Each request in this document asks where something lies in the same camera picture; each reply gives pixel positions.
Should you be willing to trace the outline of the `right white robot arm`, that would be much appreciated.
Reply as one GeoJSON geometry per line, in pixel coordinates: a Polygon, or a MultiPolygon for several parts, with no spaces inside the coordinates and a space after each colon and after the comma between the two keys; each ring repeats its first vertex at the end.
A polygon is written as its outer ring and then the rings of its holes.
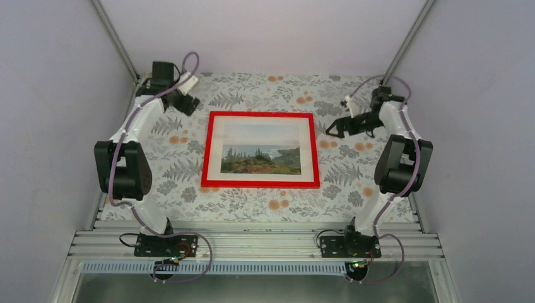
{"type": "Polygon", "coordinates": [[[326,129],[327,135],[344,138],[346,135],[366,134],[373,138],[376,129],[383,129],[388,135],[375,166],[375,192],[351,223],[357,232],[376,236],[382,217],[394,203],[420,190],[433,144],[415,130],[409,118],[407,98],[392,94],[388,86],[378,86],[372,91],[370,109],[364,113],[357,112],[352,95],[345,96],[341,103],[350,114],[336,119],[326,129]]]}

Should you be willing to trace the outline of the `landscape photo print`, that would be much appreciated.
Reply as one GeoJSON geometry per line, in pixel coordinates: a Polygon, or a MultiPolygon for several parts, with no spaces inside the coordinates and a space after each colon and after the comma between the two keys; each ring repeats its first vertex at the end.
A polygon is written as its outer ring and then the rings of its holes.
{"type": "Polygon", "coordinates": [[[297,124],[227,124],[223,133],[220,172],[300,175],[297,124]]]}

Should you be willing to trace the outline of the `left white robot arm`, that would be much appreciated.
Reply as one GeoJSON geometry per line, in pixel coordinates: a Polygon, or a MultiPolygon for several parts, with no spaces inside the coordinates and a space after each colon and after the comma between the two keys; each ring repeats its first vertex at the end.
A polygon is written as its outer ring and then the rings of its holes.
{"type": "Polygon", "coordinates": [[[200,100],[190,95],[198,83],[196,69],[155,61],[135,93],[130,112],[120,128],[106,141],[97,141],[94,157],[100,189],[113,207],[132,211],[140,224],[140,236],[161,256],[175,249],[170,220],[150,200],[153,176],[143,145],[155,124],[170,108],[191,116],[200,100]]]}

